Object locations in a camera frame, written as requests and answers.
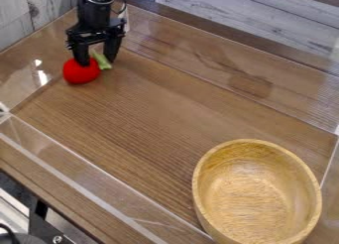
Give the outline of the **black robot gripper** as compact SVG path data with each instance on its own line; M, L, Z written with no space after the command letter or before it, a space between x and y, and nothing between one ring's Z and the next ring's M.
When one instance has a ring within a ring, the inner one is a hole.
M115 61L124 37L124 18L111 17L113 0L78 0L77 23L66 29L66 46L81 66L89 65L88 47L103 43L103 54Z

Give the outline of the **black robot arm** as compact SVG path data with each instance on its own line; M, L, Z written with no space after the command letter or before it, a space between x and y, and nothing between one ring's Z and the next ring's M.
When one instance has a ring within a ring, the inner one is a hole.
M121 0L120 14L127 8ZM113 0L77 0L77 22L66 29L66 47L80 66L89 65L88 47L103 44L103 55L109 62L115 61L121 39L125 35L124 18L111 17Z

